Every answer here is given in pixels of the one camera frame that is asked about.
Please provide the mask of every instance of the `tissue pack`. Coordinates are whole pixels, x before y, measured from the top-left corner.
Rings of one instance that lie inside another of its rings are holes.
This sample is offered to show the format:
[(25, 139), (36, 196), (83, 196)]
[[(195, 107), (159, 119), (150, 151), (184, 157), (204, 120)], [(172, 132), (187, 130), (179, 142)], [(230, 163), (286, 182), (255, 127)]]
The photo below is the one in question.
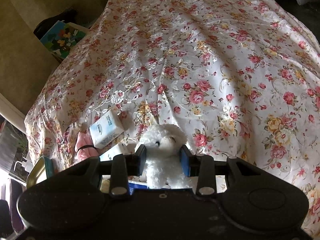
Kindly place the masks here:
[(89, 127), (93, 145), (102, 149), (124, 132), (123, 126), (115, 112), (109, 110)]

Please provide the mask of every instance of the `metal screw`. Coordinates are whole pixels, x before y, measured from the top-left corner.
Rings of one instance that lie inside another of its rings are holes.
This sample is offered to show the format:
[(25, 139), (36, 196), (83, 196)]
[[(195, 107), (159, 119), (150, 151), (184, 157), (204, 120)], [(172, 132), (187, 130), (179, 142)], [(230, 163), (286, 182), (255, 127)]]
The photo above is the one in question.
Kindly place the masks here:
[(159, 198), (166, 198), (166, 197), (167, 197), (166, 194), (160, 194), (160, 195), (159, 195)]
[(201, 195), (211, 195), (214, 193), (214, 189), (212, 187), (202, 187), (199, 189), (199, 193)]
[(124, 195), (127, 193), (127, 189), (124, 188), (124, 187), (114, 187), (112, 190), (111, 190), (111, 193), (113, 195)]

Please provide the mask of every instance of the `pink cloth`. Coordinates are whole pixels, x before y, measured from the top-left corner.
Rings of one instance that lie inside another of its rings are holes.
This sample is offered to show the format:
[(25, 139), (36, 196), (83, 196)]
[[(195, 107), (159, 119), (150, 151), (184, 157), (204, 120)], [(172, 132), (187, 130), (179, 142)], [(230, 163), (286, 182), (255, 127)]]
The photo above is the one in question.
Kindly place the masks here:
[[(92, 147), (81, 149), (78, 151), (79, 148), (85, 145), (92, 145)], [(76, 142), (75, 151), (77, 153), (77, 158), (79, 161), (83, 161), (89, 157), (99, 156), (97, 150), (93, 148), (93, 142), (90, 136), (90, 133), (79, 132), (78, 139)]]

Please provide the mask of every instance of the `colorful book cover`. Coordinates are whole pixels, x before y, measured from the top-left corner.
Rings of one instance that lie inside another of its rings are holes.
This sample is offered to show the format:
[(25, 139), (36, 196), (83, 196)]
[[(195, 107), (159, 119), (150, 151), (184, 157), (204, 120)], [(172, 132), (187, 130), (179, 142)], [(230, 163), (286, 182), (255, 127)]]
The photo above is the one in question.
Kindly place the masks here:
[(41, 43), (53, 54), (65, 59), (73, 46), (86, 34), (64, 22), (57, 21), (41, 38)]

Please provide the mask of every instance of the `pink rose print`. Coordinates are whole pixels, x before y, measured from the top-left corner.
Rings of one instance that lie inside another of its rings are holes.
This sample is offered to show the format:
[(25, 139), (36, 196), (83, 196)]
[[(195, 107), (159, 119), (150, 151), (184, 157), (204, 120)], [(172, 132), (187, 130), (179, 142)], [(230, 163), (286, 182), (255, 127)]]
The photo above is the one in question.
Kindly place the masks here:
[(247, 37), (244, 36), (244, 35), (241, 35), (241, 34), (238, 34), (238, 35), (236, 36), (236, 40), (237, 40), (237, 41), (245, 41), (246, 39), (247, 39)]
[(244, 35), (244, 36), (248, 36), (249, 33), (246, 30), (239, 30), (238, 33)]
[(316, 87), (315, 87), (315, 91), (316, 91), (317, 94), (320, 94), (320, 87), (319, 87), (319, 86), (316, 86)]
[(208, 89), (211, 87), (210, 83), (207, 80), (199, 80), (197, 82), (197, 86), (202, 90), (202, 91), (208, 91)]
[(202, 55), (203, 60), (209, 60), (210, 59), (210, 53), (206, 53)]
[(286, 80), (293, 80), (292, 75), (289, 73), (287, 69), (281, 70), (281, 76)]
[(44, 143), (45, 144), (51, 143), (51, 138), (49, 138), (49, 137), (44, 138)]
[(92, 89), (88, 89), (88, 90), (86, 91), (87, 97), (90, 97), (90, 96), (92, 95), (92, 93), (93, 93), (93, 90), (92, 90)]
[(228, 100), (228, 101), (232, 101), (232, 99), (234, 99), (235, 97), (232, 95), (232, 94), (228, 94), (228, 95), (226, 95), (226, 99)]
[(172, 77), (174, 75), (174, 69), (172, 67), (166, 67), (164, 73)]
[(167, 86), (164, 85), (164, 84), (161, 84), (159, 87), (158, 87), (158, 95), (162, 94), (163, 91), (165, 91), (167, 89)]
[(294, 105), (293, 99), (294, 99), (294, 93), (291, 92), (285, 92), (283, 95), (284, 101), (286, 101), (287, 105)]
[(190, 93), (189, 100), (193, 104), (199, 104), (204, 100), (204, 95), (201, 91), (193, 90)]
[(96, 114), (96, 115), (94, 116), (94, 119), (93, 119), (93, 120), (94, 120), (95, 122), (97, 122), (99, 119), (100, 119), (100, 116), (99, 116), (98, 114)]
[(239, 122), (239, 124), (240, 124), (240, 127), (241, 127), (239, 135), (245, 140), (249, 139), (250, 138), (250, 130), (249, 130), (249, 128), (243, 122)]
[(224, 138), (227, 138), (228, 136), (230, 136), (230, 134), (228, 134), (225, 130), (221, 130), (221, 135)]
[(309, 117), (308, 117), (309, 121), (314, 123), (315, 122), (315, 118), (313, 117), (312, 114), (309, 114)]
[(110, 82), (109, 84), (108, 84), (108, 88), (113, 88), (114, 87), (114, 82)]
[(150, 104), (149, 104), (149, 108), (150, 108), (151, 113), (152, 113), (153, 115), (155, 115), (155, 116), (158, 115), (158, 106), (157, 106), (157, 105), (155, 105), (154, 103), (150, 103)]
[(207, 137), (204, 134), (196, 134), (194, 139), (197, 147), (207, 145)]
[(99, 98), (105, 98), (109, 92), (110, 92), (110, 88), (103, 86), (100, 89)]
[(259, 83), (259, 87), (260, 87), (261, 89), (265, 89), (265, 88), (266, 88), (266, 85), (263, 84), (263, 83)]
[(151, 58), (148, 59), (148, 63), (149, 63), (149, 64), (154, 64), (154, 63), (156, 63), (156, 62), (157, 62), (157, 60), (156, 60), (155, 58), (152, 58), (152, 57), (151, 57)]
[(238, 118), (238, 114), (237, 113), (230, 113), (230, 117), (235, 120)]
[(286, 124), (289, 129), (294, 129), (294, 128), (295, 128), (295, 126), (296, 126), (295, 121), (296, 121), (296, 120), (297, 120), (296, 118), (293, 118), (293, 119), (291, 120), (290, 117), (286, 117), (285, 115), (281, 116), (281, 122), (282, 122), (283, 124)]
[(185, 83), (183, 85), (183, 88), (186, 89), (186, 90), (189, 90), (189, 89), (191, 89), (191, 85), (189, 83)]
[(173, 110), (174, 110), (177, 114), (180, 114), (180, 112), (181, 112), (181, 109), (180, 109), (180, 107), (178, 107), (178, 106), (175, 106), (175, 107), (173, 108)]
[(320, 109), (320, 97), (316, 98), (316, 108)]
[(299, 45), (299, 47), (301, 49), (305, 49), (306, 48), (306, 42), (305, 41), (299, 41), (298, 45)]
[(314, 91), (311, 88), (308, 88), (308, 95), (311, 97), (315, 95)]
[(320, 166), (316, 166), (315, 170), (312, 173), (318, 175), (318, 173), (320, 173)]
[(318, 213), (318, 210), (320, 208), (320, 197), (317, 199), (316, 204), (314, 204), (310, 209), (309, 212), (312, 216), (315, 216)]
[(304, 170), (304, 168), (301, 168), (301, 170), (298, 172), (298, 175), (299, 175), (299, 177), (301, 177), (305, 173), (306, 173), (306, 171)]
[(52, 124), (51, 121), (46, 122), (46, 126), (47, 126), (47, 128), (48, 128), (50, 131), (53, 130), (53, 124)]
[(245, 71), (247, 71), (248, 73), (254, 73), (254, 69), (252, 69), (250, 67), (246, 67)]
[(211, 40), (213, 40), (213, 41), (218, 40), (218, 37), (217, 37), (217, 36), (208, 35), (208, 37), (209, 37)]
[(251, 91), (251, 95), (249, 96), (249, 100), (251, 102), (254, 102), (257, 98), (259, 97), (258, 93), (256, 92), (256, 90), (252, 90)]
[(284, 155), (287, 154), (287, 150), (284, 146), (273, 145), (272, 150), (270, 152), (271, 158), (282, 159)]
[(260, 62), (260, 58), (259, 58), (258, 56), (249, 55), (248, 59), (249, 59), (252, 63), (254, 63), (254, 64)]
[(138, 127), (138, 133), (141, 134), (143, 132), (145, 132), (147, 130), (148, 126), (146, 126), (145, 124), (141, 123), (139, 124), (139, 127)]

